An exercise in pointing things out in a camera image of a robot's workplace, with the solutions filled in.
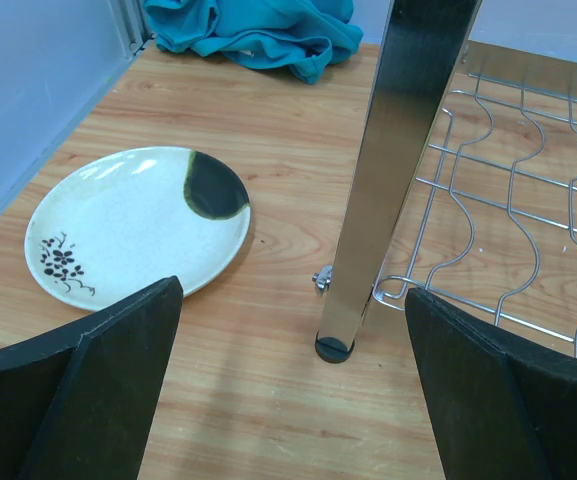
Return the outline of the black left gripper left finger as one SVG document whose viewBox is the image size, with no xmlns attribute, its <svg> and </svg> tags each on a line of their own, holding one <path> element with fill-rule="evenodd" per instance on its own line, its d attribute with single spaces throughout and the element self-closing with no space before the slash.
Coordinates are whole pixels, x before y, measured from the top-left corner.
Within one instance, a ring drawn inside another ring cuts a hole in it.
<svg viewBox="0 0 577 480">
<path fill-rule="evenodd" d="M 0 479 L 135 479 L 183 301 L 177 277 L 0 349 Z"/>
</svg>

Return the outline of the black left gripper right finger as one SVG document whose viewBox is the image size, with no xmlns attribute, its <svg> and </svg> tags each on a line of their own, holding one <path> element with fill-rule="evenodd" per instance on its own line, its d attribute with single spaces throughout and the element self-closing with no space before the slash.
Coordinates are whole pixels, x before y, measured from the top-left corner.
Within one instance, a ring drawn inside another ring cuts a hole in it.
<svg viewBox="0 0 577 480">
<path fill-rule="evenodd" d="M 577 359 L 422 289 L 405 317 L 448 479 L 577 479 Z"/>
</svg>

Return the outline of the steel wire dish rack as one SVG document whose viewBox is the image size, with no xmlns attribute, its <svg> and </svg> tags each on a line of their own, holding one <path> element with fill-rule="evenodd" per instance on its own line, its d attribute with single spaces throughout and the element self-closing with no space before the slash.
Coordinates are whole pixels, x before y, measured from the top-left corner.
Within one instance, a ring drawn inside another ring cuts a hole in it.
<svg viewBox="0 0 577 480">
<path fill-rule="evenodd" d="M 394 1 L 315 349 L 426 289 L 577 358 L 577 1 Z"/>
</svg>

